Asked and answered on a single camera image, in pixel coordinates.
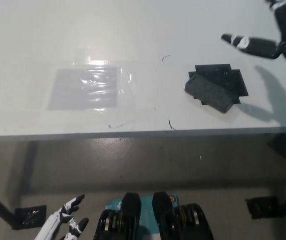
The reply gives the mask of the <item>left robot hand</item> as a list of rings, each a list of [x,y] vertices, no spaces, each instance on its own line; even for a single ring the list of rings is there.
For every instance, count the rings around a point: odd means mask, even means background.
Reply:
[[[54,240],[62,224],[69,224],[69,231],[60,239],[78,240],[86,228],[89,219],[85,217],[77,223],[72,213],[79,209],[78,205],[84,198],[84,194],[75,197],[51,214],[35,237],[35,240]]]

